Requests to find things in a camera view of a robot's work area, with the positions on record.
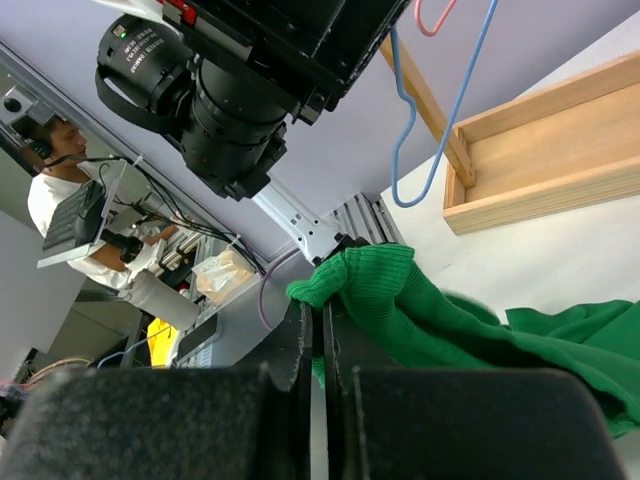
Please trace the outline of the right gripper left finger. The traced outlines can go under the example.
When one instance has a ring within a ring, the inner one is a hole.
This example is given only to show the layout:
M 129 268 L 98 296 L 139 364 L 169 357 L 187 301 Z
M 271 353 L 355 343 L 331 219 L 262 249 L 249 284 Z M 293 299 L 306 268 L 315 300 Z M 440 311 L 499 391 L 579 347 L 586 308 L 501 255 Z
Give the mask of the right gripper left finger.
M 5 479 L 307 479 L 312 311 L 230 367 L 58 373 L 29 397 Z

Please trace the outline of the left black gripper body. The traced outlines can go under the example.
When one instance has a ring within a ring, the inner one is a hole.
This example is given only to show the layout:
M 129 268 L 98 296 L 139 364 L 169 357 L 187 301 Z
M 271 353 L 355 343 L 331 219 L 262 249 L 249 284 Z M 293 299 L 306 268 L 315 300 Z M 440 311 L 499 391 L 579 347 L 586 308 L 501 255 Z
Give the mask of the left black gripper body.
M 308 125 L 332 112 L 408 7 L 403 0 L 164 1 L 202 59 L 259 84 Z

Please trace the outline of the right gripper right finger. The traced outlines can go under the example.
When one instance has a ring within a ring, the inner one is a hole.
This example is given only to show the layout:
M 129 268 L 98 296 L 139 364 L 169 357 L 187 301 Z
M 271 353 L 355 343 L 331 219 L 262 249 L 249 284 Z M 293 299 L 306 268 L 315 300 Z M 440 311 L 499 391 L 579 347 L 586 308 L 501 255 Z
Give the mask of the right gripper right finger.
M 586 386 L 557 369 L 404 368 L 322 311 L 333 479 L 625 479 Z

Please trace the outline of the light blue wire hanger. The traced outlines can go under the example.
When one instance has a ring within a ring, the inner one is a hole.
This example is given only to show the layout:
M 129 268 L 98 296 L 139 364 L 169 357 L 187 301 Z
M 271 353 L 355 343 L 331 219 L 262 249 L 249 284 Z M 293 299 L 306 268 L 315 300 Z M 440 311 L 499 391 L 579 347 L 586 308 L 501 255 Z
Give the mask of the light blue wire hanger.
M 475 168 L 465 147 L 462 146 L 461 140 L 453 133 L 453 130 L 497 6 L 498 3 L 496 1 L 489 3 L 476 45 L 471 54 L 452 111 L 448 116 L 443 113 L 428 88 L 426 81 L 402 43 L 398 29 L 395 26 L 391 28 L 388 39 L 381 46 L 381 52 L 394 73 L 397 95 L 400 100 L 408 105 L 409 109 L 407 125 L 398 137 L 391 154 L 391 194 L 393 202 L 400 208 L 408 209 L 424 200 L 431 189 L 440 161 L 443 158 L 448 161 L 454 170 L 454 176 L 460 180 L 463 186 L 473 187 L 476 184 Z M 432 137 L 438 142 L 438 150 L 433 158 L 431 169 L 421 192 L 412 200 L 403 200 L 398 186 L 400 152 L 404 142 L 413 130 L 417 118 L 423 120 Z

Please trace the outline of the green tank top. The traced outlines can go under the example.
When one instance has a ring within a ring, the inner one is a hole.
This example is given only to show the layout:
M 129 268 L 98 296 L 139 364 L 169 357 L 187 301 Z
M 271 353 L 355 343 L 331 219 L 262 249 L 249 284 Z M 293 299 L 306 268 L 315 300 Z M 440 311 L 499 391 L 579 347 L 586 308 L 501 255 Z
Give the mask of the green tank top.
M 593 392 L 611 435 L 639 428 L 639 306 L 627 300 L 579 304 L 556 314 L 513 308 L 507 321 L 471 299 L 439 290 L 412 248 L 347 248 L 290 299 L 322 308 L 338 297 L 356 326 L 406 367 L 559 368 Z

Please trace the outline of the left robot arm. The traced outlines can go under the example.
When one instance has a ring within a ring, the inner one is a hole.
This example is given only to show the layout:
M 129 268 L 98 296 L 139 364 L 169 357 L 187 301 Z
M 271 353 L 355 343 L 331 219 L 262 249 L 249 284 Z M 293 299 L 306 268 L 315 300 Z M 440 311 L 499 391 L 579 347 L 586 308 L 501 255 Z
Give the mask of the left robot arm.
M 319 265 L 360 246 L 270 176 L 288 122 L 334 110 L 406 10 L 403 1 L 116 1 L 95 85 L 222 198 L 249 199 Z

